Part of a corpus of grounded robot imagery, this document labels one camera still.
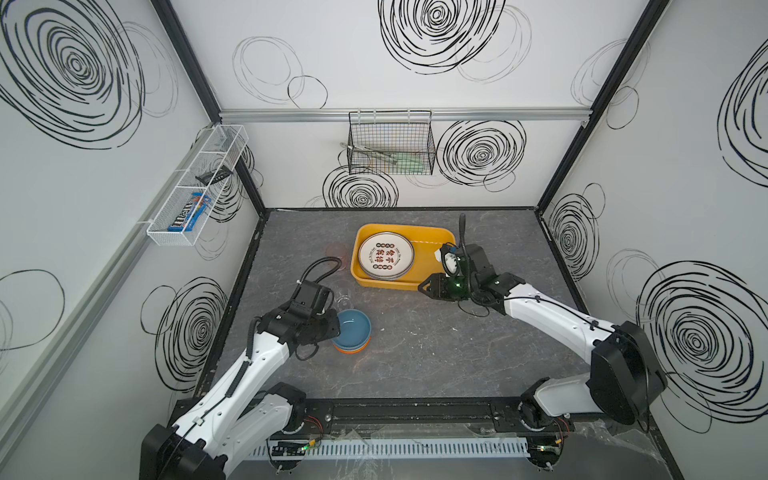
orange plastic tray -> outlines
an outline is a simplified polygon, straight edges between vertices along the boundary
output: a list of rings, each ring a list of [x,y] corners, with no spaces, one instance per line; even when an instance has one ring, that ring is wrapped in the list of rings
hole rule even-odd
[[[358,260],[358,250],[368,237],[381,232],[403,235],[413,245],[413,266],[408,273],[397,280],[374,280],[363,271]],[[456,237],[449,230],[438,227],[417,227],[416,225],[386,225],[368,223],[357,230],[355,249],[352,251],[352,266],[349,268],[357,283],[362,286],[389,288],[391,290],[417,290],[419,284],[433,273],[442,272],[442,264],[435,258],[435,250],[444,243],[456,243]]]

